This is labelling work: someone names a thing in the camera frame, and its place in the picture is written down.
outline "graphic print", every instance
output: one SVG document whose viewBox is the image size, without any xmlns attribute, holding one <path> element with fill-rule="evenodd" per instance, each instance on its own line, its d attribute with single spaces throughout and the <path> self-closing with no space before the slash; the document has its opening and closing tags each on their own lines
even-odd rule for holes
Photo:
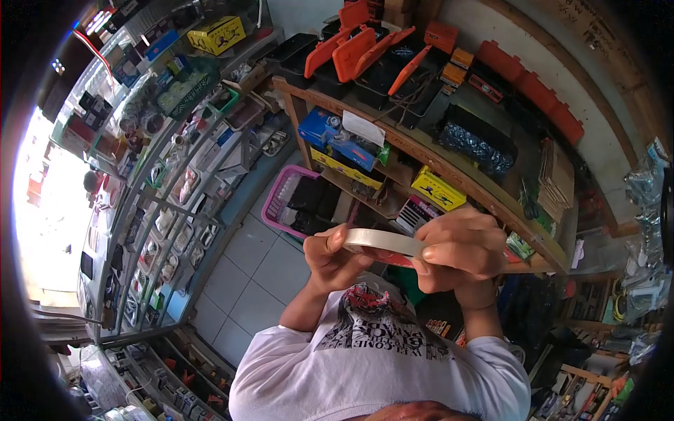
<svg viewBox="0 0 674 421">
<path fill-rule="evenodd" d="M 366 284 L 356 284 L 342 295 L 337 323 L 315 351 L 341 348 L 373 348 L 437 361 L 454 359 L 447 344 L 419 325 L 404 304 Z"/>
</svg>

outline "hand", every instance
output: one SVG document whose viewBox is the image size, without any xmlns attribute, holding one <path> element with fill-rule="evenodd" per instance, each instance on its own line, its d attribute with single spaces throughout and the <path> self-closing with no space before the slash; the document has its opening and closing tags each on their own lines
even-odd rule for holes
<svg viewBox="0 0 674 421">
<path fill-rule="evenodd" d="M 463 207 L 422 226 L 415 238 L 430 244 L 423 260 L 412 260 L 421 291 L 454 290 L 459 304 L 468 309 L 494 303 L 491 278 L 506 263 L 506 234 L 493 216 Z"/>
<path fill-rule="evenodd" d="M 320 293 L 351 287 L 356 277 L 374 262 L 368 256 L 342 248 L 347 232 L 347 224 L 342 224 L 304 240 L 304 257 L 311 269 L 307 285 Z"/>
</svg>

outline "red wire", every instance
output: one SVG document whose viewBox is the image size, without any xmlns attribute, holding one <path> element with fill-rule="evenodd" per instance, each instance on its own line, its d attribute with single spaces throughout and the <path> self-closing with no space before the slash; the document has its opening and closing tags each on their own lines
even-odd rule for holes
<svg viewBox="0 0 674 421">
<path fill-rule="evenodd" d="M 115 86 L 115 78 L 113 77 L 113 71 L 112 71 L 112 69 L 110 68 L 110 63 L 108 63 L 108 61 L 105 59 L 105 57 L 103 57 L 103 56 L 100 54 L 100 52 L 98 52 L 98 50 L 96 50 L 96 47 L 94 47 L 94 45 L 91 43 L 91 41 L 89 41 L 89 39 L 88 39 L 87 37 L 85 37 L 84 35 L 82 35 L 82 33 L 81 33 L 80 31 L 78 31 L 78 30 L 73 30 L 73 33 L 75 34 L 75 36 L 76 36 L 80 41 L 82 41 L 87 47 L 89 47 L 89 49 L 92 51 L 92 53 L 94 53 L 94 55 L 95 55 L 96 57 L 98 57 L 98 59 L 101 60 L 101 61 L 103 62 L 103 64 L 105 64 L 105 67 L 106 67 L 106 69 L 108 70 L 108 74 L 110 75 L 110 82 L 111 82 L 111 84 L 113 85 L 113 88 L 114 88 L 114 86 Z"/>
</svg>

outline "shop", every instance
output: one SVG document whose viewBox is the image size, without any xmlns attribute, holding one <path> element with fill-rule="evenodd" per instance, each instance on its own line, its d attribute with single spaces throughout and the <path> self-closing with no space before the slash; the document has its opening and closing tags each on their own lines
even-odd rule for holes
<svg viewBox="0 0 674 421">
<path fill-rule="evenodd" d="M 38 99 L 96 175 L 80 320 L 34 305 L 89 414 L 230 420 L 252 337 L 309 277 L 303 241 L 347 222 L 465 347 L 454 293 L 420 291 L 405 242 L 465 207 L 507 238 L 493 281 L 528 419 L 618 412 L 663 329 L 671 140 L 609 24 L 500 0 L 338 1 L 294 24 L 271 0 L 113 3 L 75 22 Z"/>
</svg>

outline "white t-shirt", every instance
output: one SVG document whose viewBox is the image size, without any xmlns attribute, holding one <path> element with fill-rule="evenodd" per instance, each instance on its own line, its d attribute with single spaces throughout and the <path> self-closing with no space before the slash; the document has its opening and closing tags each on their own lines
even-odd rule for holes
<svg viewBox="0 0 674 421">
<path fill-rule="evenodd" d="M 258 332 L 232 384 L 239 420 L 342 421 L 396 402 L 431 400 L 487 420 L 525 420 L 524 367 L 497 337 L 466 349 L 417 323 L 398 289 L 371 273 L 333 292 L 314 334 Z"/>
</svg>

